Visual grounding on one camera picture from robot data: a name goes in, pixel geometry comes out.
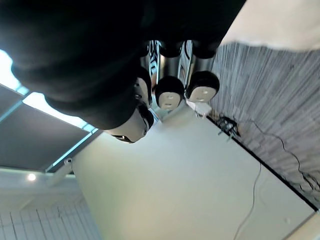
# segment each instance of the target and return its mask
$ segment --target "white cloth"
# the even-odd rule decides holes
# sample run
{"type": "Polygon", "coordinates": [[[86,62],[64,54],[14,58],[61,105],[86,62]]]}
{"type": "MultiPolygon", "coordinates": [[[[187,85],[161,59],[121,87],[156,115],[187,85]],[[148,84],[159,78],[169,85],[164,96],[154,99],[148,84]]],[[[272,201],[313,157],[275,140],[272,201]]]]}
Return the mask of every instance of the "white cloth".
{"type": "Polygon", "coordinates": [[[273,49],[320,48],[320,0],[247,0],[222,44],[273,49]]]}

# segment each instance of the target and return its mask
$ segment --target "black cloth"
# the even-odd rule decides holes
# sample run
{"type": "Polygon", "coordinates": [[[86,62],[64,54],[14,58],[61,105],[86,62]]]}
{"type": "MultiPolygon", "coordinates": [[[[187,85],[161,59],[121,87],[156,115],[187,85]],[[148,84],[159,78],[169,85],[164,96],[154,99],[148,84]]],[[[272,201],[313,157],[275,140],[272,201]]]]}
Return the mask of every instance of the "black cloth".
{"type": "Polygon", "coordinates": [[[244,0],[0,0],[0,49],[12,72],[58,111],[99,129],[132,115],[147,40],[219,43],[244,0]]]}

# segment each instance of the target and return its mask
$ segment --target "skylight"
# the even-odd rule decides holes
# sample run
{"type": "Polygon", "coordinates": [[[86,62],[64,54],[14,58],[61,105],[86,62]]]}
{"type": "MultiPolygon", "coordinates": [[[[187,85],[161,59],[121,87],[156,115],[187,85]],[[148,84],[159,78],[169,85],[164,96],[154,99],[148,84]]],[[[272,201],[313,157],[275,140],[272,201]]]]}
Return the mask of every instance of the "skylight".
{"type": "Polygon", "coordinates": [[[12,59],[5,51],[0,50],[0,84],[14,91],[17,91],[20,88],[26,89],[25,87],[21,86],[20,82],[12,74],[11,65],[12,59]]]}
{"type": "Polygon", "coordinates": [[[62,121],[65,121],[66,123],[72,124],[73,126],[76,126],[78,128],[84,128],[84,130],[91,132],[92,129],[88,127],[88,124],[83,121],[81,118],[76,117],[76,116],[69,116],[65,115],[55,109],[53,109],[45,100],[45,96],[41,93],[33,92],[29,96],[27,96],[24,100],[23,103],[33,107],[35,109],[38,109],[46,114],[49,114],[53,117],[56,117],[57,119],[60,119],[62,121]]]}

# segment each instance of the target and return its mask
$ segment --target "wire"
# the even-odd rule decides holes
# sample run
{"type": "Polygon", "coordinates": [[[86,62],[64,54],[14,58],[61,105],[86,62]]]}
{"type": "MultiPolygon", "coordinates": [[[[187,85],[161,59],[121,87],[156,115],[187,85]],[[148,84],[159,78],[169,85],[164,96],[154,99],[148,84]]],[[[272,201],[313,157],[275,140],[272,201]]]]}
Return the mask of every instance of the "wire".
{"type": "Polygon", "coordinates": [[[253,200],[252,200],[252,206],[251,206],[251,209],[250,211],[248,212],[248,214],[246,215],[246,217],[242,220],[242,222],[240,223],[240,225],[238,226],[236,232],[235,232],[235,235],[234,235],[234,238],[233,240],[236,240],[239,233],[240,233],[240,230],[241,228],[245,225],[246,221],[248,221],[248,219],[250,218],[251,214],[253,213],[254,211],[254,208],[255,208],[255,203],[256,203],[256,185],[257,185],[257,182],[258,182],[258,179],[261,175],[261,170],[262,170],[262,166],[261,166],[261,162],[260,162],[260,169],[259,169],[259,173],[258,175],[256,176],[255,178],[255,181],[254,181],[254,184],[253,184],[253,200]]]}
{"type": "Polygon", "coordinates": [[[299,185],[300,190],[301,190],[302,192],[306,193],[306,194],[310,194],[310,193],[312,193],[313,191],[315,191],[315,192],[320,192],[320,183],[319,183],[319,181],[317,180],[317,178],[314,177],[313,175],[311,175],[310,173],[304,172],[304,171],[301,170],[301,162],[300,162],[299,158],[298,158],[297,155],[295,155],[292,151],[289,151],[289,150],[286,149],[285,143],[284,143],[284,141],[282,140],[281,137],[279,137],[278,135],[273,134],[273,133],[264,132],[264,131],[257,125],[257,123],[256,123],[254,120],[237,121],[234,115],[233,115],[233,119],[234,119],[238,124],[239,124],[239,123],[253,123],[253,124],[255,125],[255,127],[256,127],[263,135],[265,135],[265,136],[270,136],[270,137],[274,137],[274,138],[280,140],[280,141],[281,141],[281,144],[282,144],[283,151],[285,151],[286,153],[290,154],[292,157],[294,157],[294,158],[296,159],[296,161],[297,161],[297,163],[298,163],[297,170],[298,170],[298,172],[302,175],[303,180],[304,180],[306,183],[308,183],[308,185],[310,186],[311,190],[305,190],[305,189],[303,189],[303,187],[301,186],[300,183],[289,181],[289,180],[287,180],[284,176],[282,176],[283,179],[285,179],[285,180],[286,180],[288,183],[290,183],[291,185],[299,185]]]}
{"type": "Polygon", "coordinates": [[[188,51],[187,51],[187,45],[188,45],[188,41],[184,41],[184,53],[185,53],[185,56],[188,60],[190,60],[190,56],[188,54],[188,51]]]}

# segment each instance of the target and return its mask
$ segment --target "gray carpet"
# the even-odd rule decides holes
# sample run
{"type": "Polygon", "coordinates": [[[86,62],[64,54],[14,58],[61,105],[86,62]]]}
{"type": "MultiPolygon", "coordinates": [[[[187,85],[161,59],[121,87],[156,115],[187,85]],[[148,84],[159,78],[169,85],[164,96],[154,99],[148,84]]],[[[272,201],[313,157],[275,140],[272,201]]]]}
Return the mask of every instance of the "gray carpet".
{"type": "Polygon", "coordinates": [[[239,140],[320,208],[320,50],[229,44],[218,49],[213,72],[221,84],[213,109],[240,122],[239,140]],[[283,139],[307,181],[281,141],[248,120],[283,139]]]}

